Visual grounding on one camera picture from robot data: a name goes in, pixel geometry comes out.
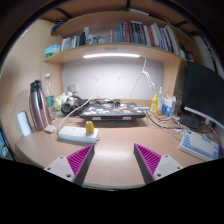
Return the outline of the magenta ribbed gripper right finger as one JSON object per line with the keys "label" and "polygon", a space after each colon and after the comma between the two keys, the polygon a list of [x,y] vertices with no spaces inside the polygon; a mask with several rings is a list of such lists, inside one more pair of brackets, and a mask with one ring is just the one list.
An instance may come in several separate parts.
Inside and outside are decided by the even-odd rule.
{"label": "magenta ribbed gripper right finger", "polygon": [[139,144],[134,144],[134,155],[146,184],[182,169],[182,166],[170,155],[159,155]]}

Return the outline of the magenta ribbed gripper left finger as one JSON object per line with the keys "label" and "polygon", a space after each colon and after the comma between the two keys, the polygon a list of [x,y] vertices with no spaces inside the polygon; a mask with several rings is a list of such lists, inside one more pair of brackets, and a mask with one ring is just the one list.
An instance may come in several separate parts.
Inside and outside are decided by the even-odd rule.
{"label": "magenta ribbed gripper left finger", "polygon": [[82,186],[94,154],[94,145],[91,144],[69,156],[59,156],[45,171]]}

